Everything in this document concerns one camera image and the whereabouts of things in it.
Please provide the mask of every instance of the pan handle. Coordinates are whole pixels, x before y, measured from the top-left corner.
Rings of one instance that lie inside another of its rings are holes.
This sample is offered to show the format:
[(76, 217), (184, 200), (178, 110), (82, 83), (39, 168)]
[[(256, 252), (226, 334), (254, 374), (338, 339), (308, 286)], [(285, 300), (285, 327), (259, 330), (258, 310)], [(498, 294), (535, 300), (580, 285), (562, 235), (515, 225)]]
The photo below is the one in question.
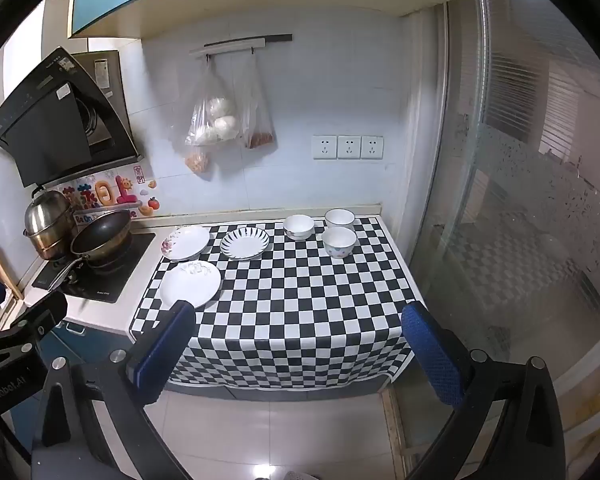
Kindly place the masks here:
[(84, 258), (76, 258), (74, 261), (72, 261), (70, 264), (68, 264), (64, 269), (62, 269), (60, 271), (60, 274), (58, 274), (54, 278), (54, 280), (51, 282), (51, 285), (49, 285), (49, 288), (47, 290), (49, 290), (50, 292), (53, 292), (54, 290), (56, 290), (56, 288), (58, 288), (60, 285), (62, 285), (62, 282), (64, 282), (65, 278), (69, 275), (69, 272), (71, 272), (71, 269), (73, 269), (77, 264), (79, 264), (83, 260), (84, 260)]

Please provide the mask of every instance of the pot lid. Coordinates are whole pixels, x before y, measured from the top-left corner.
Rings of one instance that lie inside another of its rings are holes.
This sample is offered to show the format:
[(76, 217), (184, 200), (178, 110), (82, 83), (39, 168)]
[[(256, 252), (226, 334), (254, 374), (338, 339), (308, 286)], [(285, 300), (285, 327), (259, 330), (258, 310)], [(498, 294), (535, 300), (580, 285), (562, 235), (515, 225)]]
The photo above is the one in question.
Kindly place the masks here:
[(69, 201), (55, 190), (39, 194), (24, 213), (24, 229), (34, 235), (53, 224), (67, 209)]

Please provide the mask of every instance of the plastic bag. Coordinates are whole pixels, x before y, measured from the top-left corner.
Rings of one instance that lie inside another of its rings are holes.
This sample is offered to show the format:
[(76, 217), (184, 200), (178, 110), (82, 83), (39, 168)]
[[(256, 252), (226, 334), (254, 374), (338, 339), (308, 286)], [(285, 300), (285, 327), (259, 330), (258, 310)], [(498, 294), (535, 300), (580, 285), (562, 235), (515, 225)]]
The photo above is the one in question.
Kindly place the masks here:
[(244, 145), (247, 148), (257, 148), (275, 142), (276, 137), (253, 52), (245, 63), (242, 87), (238, 95), (241, 103), (240, 138)]
[(204, 146), (191, 146), (184, 163), (193, 173), (205, 173), (209, 167), (209, 154)]
[(235, 139), (238, 133), (234, 102), (214, 73), (213, 63), (209, 61), (196, 90), (191, 126), (185, 145), (210, 146)]

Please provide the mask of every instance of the white tiled floor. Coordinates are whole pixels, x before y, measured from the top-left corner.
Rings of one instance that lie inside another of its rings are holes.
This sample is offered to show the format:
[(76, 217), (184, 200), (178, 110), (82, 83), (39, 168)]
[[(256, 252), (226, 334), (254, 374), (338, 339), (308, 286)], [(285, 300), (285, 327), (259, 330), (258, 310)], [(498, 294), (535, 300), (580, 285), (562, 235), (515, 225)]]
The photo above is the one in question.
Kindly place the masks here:
[[(96, 412), (118, 466), (138, 478), (104, 404)], [(380, 395), (308, 402), (248, 402), (163, 392), (145, 408), (195, 480), (394, 480)], [(269, 474), (264, 466), (271, 465)]]

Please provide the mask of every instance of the colorful decal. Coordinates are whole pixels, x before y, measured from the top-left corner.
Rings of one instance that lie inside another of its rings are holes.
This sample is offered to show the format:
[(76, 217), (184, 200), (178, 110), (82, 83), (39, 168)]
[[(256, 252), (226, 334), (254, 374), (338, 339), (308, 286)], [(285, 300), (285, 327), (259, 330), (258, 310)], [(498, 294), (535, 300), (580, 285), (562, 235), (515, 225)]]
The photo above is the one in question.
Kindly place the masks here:
[(117, 209), (129, 210), (132, 218), (169, 214), (160, 207), (157, 182), (152, 173), (151, 166), (144, 160), (83, 176), (54, 189), (72, 204), (75, 221), (80, 225)]
[(142, 166), (134, 166), (134, 173), (136, 174), (136, 180), (138, 184), (144, 184), (144, 174), (142, 173)]
[(100, 207), (97, 197), (91, 191), (90, 184), (82, 184), (78, 186), (80, 192), (80, 200), (82, 200), (82, 209), (96, 209)]
[(130, 191), (134, 186), (128, 178), (124, 178), (122, 176), (116, 176), (116, 184), (118, 185), (118, 189), (120, 190), (120, 196), (116, 199), (119, 204), (128, 204), (132, 202), (137, 202), (138, 197), (135, 195), (130, 195), (127, 191)]

